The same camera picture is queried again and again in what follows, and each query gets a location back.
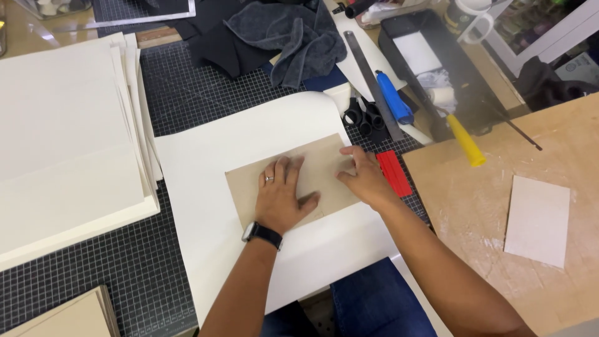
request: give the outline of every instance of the watch face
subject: watch face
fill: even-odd
[[[252,221],[249,225],[247,225],[246,230],[243,231],[241,241],[247,242],[247,240],[250,238],[250,233],[252,232],[252,229],[254,228],[255,224],[256,222]]]

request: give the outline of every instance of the stack of white paper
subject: stack of white paper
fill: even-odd
[[[0,270],[160,211],[135,35],[0,61]]]

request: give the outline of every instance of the gray towel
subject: gray towel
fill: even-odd
[[[245,43],[265,50],[281,50],[271,83],[298,89],[301,81],[328,75],[343,61],[347,49],[322,0],[316,12],[301,5],[255,1],[225,25]]]

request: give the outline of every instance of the blue utility knife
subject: blue utility knife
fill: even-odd
[[[382,71],[377,70],[376,79],[395,119],[403,125],[412,124],[414,122],[414,114],[410,107],[404,103],[397,94],[393,83],[389,80],[389,76],[385,75]]]

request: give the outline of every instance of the scissors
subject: scissors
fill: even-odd
[[[343,123],[348,127],[357,126],[363,136],[370,136],[373,133],[373,129],[384,129],[385,122],[376,104],[368,102],[364,97],[357,97],[358,95],[352,89],[352,96],[349,99],[349,109],[343,114]]]

